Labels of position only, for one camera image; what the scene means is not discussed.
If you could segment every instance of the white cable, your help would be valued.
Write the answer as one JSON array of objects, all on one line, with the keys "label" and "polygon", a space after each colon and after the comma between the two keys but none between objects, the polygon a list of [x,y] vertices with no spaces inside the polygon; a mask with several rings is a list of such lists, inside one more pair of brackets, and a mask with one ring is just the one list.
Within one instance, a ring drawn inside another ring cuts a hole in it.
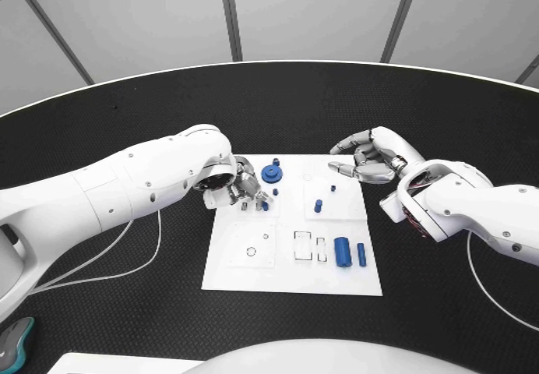
[{"label": "white cable", "polygon": [[[159,211],[157,210],[157,222],[159,224]],[[31,294],[37,294],[38,292],[43,292],[43,291],[47,291],[47,290],[51,290],[53,288],[59,288],[59,287],[63,287],[63,286],[69,286],[72,284],[80,284],[80,283],[85,283],[85,282],[93,282],[93,281],[103,281],[106,279],[113,279],[113,278],[119,278],[125,275],[129,275],[132,274],[134,272],[136,272],[138,270],[141,270],[142,268],[145,268],[149,264],[151,264],[151,261],[154,260],[155,256],[157,256],[157,253],[159,251],[159,236],[157,238],[157,247],[155,247],[155,252],[154,252],[154,255],[151,256],[149,260],[146,261],[146,263],[144,263],[142,265],[139,265],[135,269],[129,270],[128,272],[122,273],[122,274],[115,274],[115,275],[108,275],[105,277],[96,277],[96,278],[89,278],[89,279],[82,279],[82,280],[73,280],[72,282],[66,282],[66,283],[61,283],[61,284],[56,284],[53,286],[48,286],[46,288],[41,288],[41,289],[34,289]]]},{"label": "white cable", "polygon": [[48,282],[40,284],[34,289],[33,291],[30,292],[30,294],[33,294],[34,292],[37,293],[38,290],[41,290],[43,288],[46,288],[47,286],[50,286],[50,284],[54,284],[57,283],[64,277],[67,277],[70,274],[73,274],[76,271],[79,271],[83,267],[86,267],[108,251],[109,249],[115,246],[115,243],[119,241],[119,239],[123,237],[125,235],[125,232],[129,230],[129,226],[132,224],[132,221],[129,221],[129,223],[126,224],[123,230],[121,231],[121,234],[118,236],[118,238],[112,241],[112,243],[109,244],[109,246],[103,249],[103,251],[95,256],[92,257],[82,265],[76,266],[66,274],[60,275],[59,277],[53,278]]},{"label": "white cable", "polygon": [[468,248],[468,262],[469,262],[469,268],[471,268],[471,273],[474,274],[474,277],[475,277],[475,280],[477,280],[477,284],[479,285],[479,289],[482,290],[482,292],[485,293],[485,297],[489,299],[489,301],[492,302],[492,304],[500,308],[500,310],[502,311],[504,314],[508,315],[508,317],[511,317],[514,319],[514,321],[517,321],[518,323],[521,323],[526,327],[528,327],[530,329],[533,329],[534,331],[539,331],[539,327],[534,327],[533,325],[530,325],[526,321],[523,321],[520,318],[514,317],[508,312],[507,310],[502,308],[502,306],[497,303],[497,301],[494,300],[494,298],[489,296],[488,292],[485,291],[485,288],[482,286],[482,283],[479,282],[479,278],[477,277],[477,273],[475,273],[475,268],[474,268],[474,264],[471,262],[471,254],[469,254],[469,239],[471,239],[471,231],[468,233],[468,244],[466,244],[466,248]]}]

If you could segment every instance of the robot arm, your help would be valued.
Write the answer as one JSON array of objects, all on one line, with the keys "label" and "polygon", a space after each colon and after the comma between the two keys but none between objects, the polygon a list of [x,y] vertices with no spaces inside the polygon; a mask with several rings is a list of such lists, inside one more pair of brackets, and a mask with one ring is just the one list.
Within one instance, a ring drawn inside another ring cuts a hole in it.
[{"label": "robot arm", "polygon": [[539,266],[536,187],[494,187],[468,164],[425,161],[384,127],[351,135],[330,153],[351,146],[357,146],[355,166],[330,162],[328,167],[373,184],[400,177],[396,191],[379,202],[394,223],[407,218],[420,234],[438,242],[459,230],[472,231],[498,253]]},{"label": "robot arm", "polygon": [[83,240],[154,213],[190,188],[207,208],[239,199],[270,202],[247,160],[211,125],[136,144],[86,168],[0,191],[0,321],[23,301],[53,261]]}]

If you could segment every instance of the vertical line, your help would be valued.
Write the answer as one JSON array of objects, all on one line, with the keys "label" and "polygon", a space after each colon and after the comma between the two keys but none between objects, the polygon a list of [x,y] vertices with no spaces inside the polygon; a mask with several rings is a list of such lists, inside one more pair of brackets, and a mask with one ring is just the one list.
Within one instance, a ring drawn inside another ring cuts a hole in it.
[{"label": "vertical line", "polygon": [[390,56],[393,55],[396,41],[399,40],[402,26],[404,24],[409,6],[412,5],[412,0],[400,0],[399,7],[396,9],[393,26],[390,27],[387,41],[384,42],[384,49],[381,53],[381,58],[379,61],[384,64],[389,63]]},{"label": "vertical line", "polygon": [[79,72],[79,75],[80,75],[83,81],[86,82],[87,85],[95,84],[95,82],[92,80],[92,77],[89,76],[89,74],[86,72],[86,69],[83,68],[83,66],[80,64],[79,59],[74,56],[74,53],[70,50],[64,39],[61,38],[59,30],[56,29],[56,27],[53,25],[53,22],[50,21],[48,16],[44,13],[40,4],[37,3],[37,0],[25,0],[25,3],[27,3],[27,6],[30,7],[30,9],[33,10],[33,13],[36,14],[36,17],[41,21],[41,24],[43,24],[44,28],[47,29],[47,32],[48,32],[50,36],[53,37],[53,41],[59,45],[59,49],[61,49],[64,57],[67,57],[67,60],[72,63],[76,71]]},{"label": "vertical line", "polygon": [[524,80],[531,75],[533,70],[536,69],[537,66],[539,66],[539,55],[536,56],[536,58],[533,58],[530,65],[526,67],[526,70],[521,72],[520,76],[515,78],[514,83],[518,83],[518,84],[524,83]]},{"label": "vertical line", "polygon": [[243,61],[243,55],[242,55],[242,42],[239,40],[236,1],[221,0],[221,6],[224,8],[227,40],[230,41],[232,61],[239,62],[239,61]]}]

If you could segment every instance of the black table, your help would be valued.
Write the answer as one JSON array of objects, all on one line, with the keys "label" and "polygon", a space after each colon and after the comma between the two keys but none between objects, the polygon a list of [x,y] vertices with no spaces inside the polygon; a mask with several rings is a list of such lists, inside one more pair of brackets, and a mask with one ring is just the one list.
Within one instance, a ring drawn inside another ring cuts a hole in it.
[{"label": "black table", "polygon": [[[495,185],[539,185],[539,93],[390,65],[268,62],[125,79],[0,118],[0,187],[80,168],[197,123],[219,126],[237,154],[327,153],[344,136],[383,125],[426,159],[465,161]],[[539,333],[482,295],[465,234],[435,244],[406,223],[393,224],[379,209],[393,188],[363,186],[381,298],[203,291],[214,212],[193,191],[161,211],[151,265],[128,277],[30,296],[0,326],[23,316],[37,319],[21,372],[46,372],[70,351],[206,360],[262,342],[308,337],[387,344],[478,372],[537,372]],[[70,249],[44,278],[93,256],[121,230]],[[69,280],[135,268],[151,257],[155,237],[149,215]],[[537,325],[539,268],[498,255],[477,238],[471,245],[487,290]]]}]

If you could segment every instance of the blue gear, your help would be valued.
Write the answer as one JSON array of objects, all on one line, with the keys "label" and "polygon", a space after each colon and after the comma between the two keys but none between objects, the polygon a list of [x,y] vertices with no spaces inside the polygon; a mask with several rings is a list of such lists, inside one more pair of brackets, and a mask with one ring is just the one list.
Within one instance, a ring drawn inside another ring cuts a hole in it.
[{"label": "blue gear", "polygon": [[282,178],[282,169],[276,165],[268,165],[260,172],[265,183],[276,183]]}]

